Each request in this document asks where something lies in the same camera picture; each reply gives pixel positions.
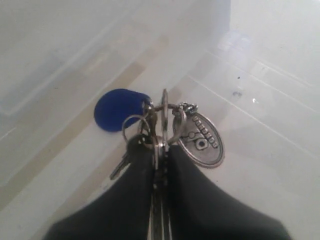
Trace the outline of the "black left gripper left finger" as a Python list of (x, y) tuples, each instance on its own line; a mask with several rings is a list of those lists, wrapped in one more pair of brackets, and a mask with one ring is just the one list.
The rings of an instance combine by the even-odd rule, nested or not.
[(152, 153), (136, 148), (125, 173), (95, 201), (55, 223), (46, 240), (145, 240), (153, 190)]

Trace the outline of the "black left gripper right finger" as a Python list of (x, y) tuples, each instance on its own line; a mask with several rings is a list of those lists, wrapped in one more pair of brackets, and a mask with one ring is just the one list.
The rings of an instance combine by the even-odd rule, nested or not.
[(228, 195), (180, 146), (168, 152), (168, 202), (175, 240), (283, 240), (282, 223)]

